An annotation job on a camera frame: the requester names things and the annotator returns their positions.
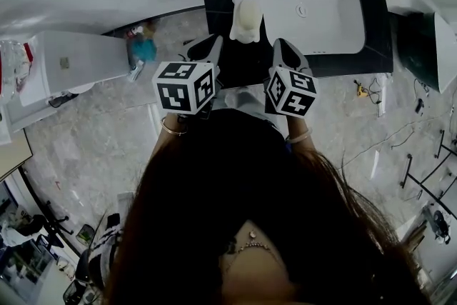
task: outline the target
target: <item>bathroom vanity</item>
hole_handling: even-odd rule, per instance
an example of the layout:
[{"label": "bathroom vanity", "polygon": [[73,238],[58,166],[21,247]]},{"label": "bathroom vanity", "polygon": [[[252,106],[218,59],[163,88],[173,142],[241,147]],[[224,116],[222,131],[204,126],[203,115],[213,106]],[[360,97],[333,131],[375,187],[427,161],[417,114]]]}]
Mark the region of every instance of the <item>bathroom vanity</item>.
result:
[{"label": "bathroom vanity", "polygon": [[[278,7],[278,4],[275,4],[275,1],[277,0],[271,0],[268,4],[268,9],[262,9],[263,21],[261,24],[260,42],[250,44],[241,44],[238,41],[229,39],[233,18],[232,0],[204,1],[209,33],[220,34],[224,37],[224,48],[219,61],[219,66],[221,68],[219,79],[224,83],[224,87],[229,88],[262,83],[262,80],[268,76],[268,68],[271,65],[272,59],[272,47],[268,37],[274,37],[274,34],[277,34],[276,31],[278,30],[276,28],[274,30],[269,29],[268,32],[266,31],[266,21],[269,21],[268,19],[266,20],[266,17],[271,19],[271,15],[274,15],[275,18],[269,21],[270,24],[279,24],[279,26],[282,27],[286,24],[281,18],[286,15],[274,12],[274,9]],[[349,45],[351,47],[346,48],[335,47],[335,43],[338,42],[338,35],[335,35],[335,32],[333,32],[331,37],[328,37],[328,42],[333,45],[325,45],[325,40],[319,40],[319,43],[322,45],[319,48],[316,48],[316,50],[311,51],[311,54],[306,55],[314,76],[321,77],[392,72],[392,43],[386,0],[359,1],[363,19],[362,30],[360,26],[351,23],[351,20],[356,22],[356,20],[353,19],[351,11],[352,4],[355,0],[348,1],[346,8],[349,9],[349,15],[345,9],[340,9],[338,11],[335,9],[320,9],[318,1],[315,1],[313,7],[310,7],[309,9],[300,8],[300,4],[295,6],[292,4],[293,1],[291,1],[290,7],[293,12],[296,12],[296,7],[298,7],[299,12],[297,13],[297,17],[300,16],[299,13],[307,11],[310,18],[312,16],[314,17],[315,22],[318,22],[319,17],[322,17],[322,22],[328,23],[329,17],[338,16],[338,12],[340,12],[339,16],[346,17],[346,21],[343,28],[338,30],[338,32],[341,34],[342,38],[347,37],[348,35],[353,36],[352,38],[354,41]],[[328,6],[328,1],[326,4],[325,0],[323,0],[322,4],[322,7]],[[292,39],[289,39],[289,41],[299,44],[302,43],[303,45],[315,44],[315,42],[301,42],[301,34],[303,34],[303,39],[316,37],[313,33],[313,29],[296,28],[295,34],[292,35],[295,38],[295,41]]]}]

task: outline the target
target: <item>gray marble floor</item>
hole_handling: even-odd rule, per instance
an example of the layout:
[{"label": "gray marble floor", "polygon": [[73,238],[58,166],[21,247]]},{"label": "gray marble floor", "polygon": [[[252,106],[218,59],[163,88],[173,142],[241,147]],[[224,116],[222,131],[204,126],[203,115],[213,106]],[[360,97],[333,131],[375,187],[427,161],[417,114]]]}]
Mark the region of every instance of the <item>gray marble floor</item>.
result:
[{"label": "gray marble floor", "polygon": [[[158,20],[154,36],[157,60],[175,60],[183,41],[204,34],[203,10]],[[394,56],[392,75],[321,79],[321,98],[307,122],[317,149],[337,166],[343,164],[350,184],[401,231],[428,200],[426,194],[416,200],[419,190],[411,181],[405,189],[399,187],[406,155],[414,155],[411,172],[418,179],[437,164],[433,154],[439,130],[446,130],[447,142],[451,140],[450,123],[453,134],[457,132],[457,119],[451,118],[457,83],[442,95],[431,91],[429,97],[416,83],[417,94],[426,103],[423,115],[416,114],[414,77],[399,64],[396,51]],[[156,100],[151,85],[156,65],[146,65],[136,83],[116,79],[95,85],[56,115],[26,129],[34,156],[25,168],[39,196],[49,199],[59,214],[70,217],[69,228],[78,231],[85,223],[95,227],[118,193],[135,189],[156,141]],[[386,82],[386,113],[381,117],[369,98],[356,96],[353,82],[357,79],[368,86],[374,77]],[[253,91],[261,98],[258,87]],[[280,125],[285,127],[284,120]],[[395,147],[409,136],[406,143]],[[378,166],[371,177],[376,151]],[[450,183],[442,179],[445,173],[443,166],[428,182],[433,192]],[[74,236],[69,238],[83,249]]]}]

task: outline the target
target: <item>white sink basin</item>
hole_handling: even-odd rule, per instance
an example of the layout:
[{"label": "white sink basin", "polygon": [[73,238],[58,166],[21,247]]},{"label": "white sink basin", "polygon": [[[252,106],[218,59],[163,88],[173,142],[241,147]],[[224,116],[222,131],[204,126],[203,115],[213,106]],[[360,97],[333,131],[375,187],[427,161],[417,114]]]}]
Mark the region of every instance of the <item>white sink basin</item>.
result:
[{"label": "white sink basin", "polygon": [[365,44],[360,0],[261,0],[266,35],[303,55],[357,54]]}]

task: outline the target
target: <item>woman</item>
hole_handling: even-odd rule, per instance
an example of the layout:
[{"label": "woman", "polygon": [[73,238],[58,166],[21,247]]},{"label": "woman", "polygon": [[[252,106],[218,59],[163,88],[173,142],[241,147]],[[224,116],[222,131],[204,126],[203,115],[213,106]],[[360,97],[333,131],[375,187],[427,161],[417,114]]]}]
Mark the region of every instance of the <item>woman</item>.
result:
[{"label": "woman", "polygon": [[106,304],[429,304],[393,229],[305,121],[287,117],[284,141],[247,91],[231,99],[206,121],[163,120]]}]

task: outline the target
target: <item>black metal frame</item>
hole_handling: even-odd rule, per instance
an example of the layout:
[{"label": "black metal frame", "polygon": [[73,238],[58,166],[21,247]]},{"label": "black metal frame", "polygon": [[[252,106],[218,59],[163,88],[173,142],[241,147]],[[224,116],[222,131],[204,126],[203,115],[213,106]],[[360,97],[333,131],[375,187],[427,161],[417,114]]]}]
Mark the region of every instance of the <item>black metal frame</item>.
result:
[{"label": "black metal frame", "polygon": [[411,163],[413,162],[413,156],[411,154],[408,154],[408,159],[409,159],[409,162],[408,162],[408,168],[406,170],[406,174],[405,174],[405,179],[400,182],[400,187],[402,189],[405,188],[405,184],[406,184],[406,180],[408,178],[411,178],[412,181],[414,181],[415,183],[417,183],[425,192],[427,192],[436,202],[438,202],[441,207],[443,207],[443,209],[448,213],[450,214],[451,216],[453,216],[456,220],[457,220],[457,216],[441,201],[441,199],[444,197],[444,195],[448,192],[448,190],[450,189],[450,187],[454,184],[454,182],[457,180],[457,177],[453,180],[453,182],[451,183],[451,185],[439,196],[439,197],[436,197],[434,194],[432,194],[430,192],[430,190],[425,187],[423,184],[425,183],[425,181],[427,179],[429,179],[433,173],[435,173],[439,168],[440,166],[443,165],[443,163],[448,159],[448,157],[450,157],[451,155],[455,155],[457,156],[457,152],[455,151],[452,151],[450,150],[447,146],[443,145],[443,139],[444,139],[444,130],[440,130],[441,132],[441,141],[440,141],[440,147],[438,148],[438,153],[435,154],[435,159],[439,159],[440,157],[440,153],[441,153],[441,149],[445,149],[446,151],[448,151],[448,155],[446,155],[446,157],[440,162],[440,164],[438,164],[438,166],[427,176],[425,177],[422,181],[419,181],[418,179],[416,179],[415,177],[413,177],[411,174],[409,174],[409,169],[411,168]]}]

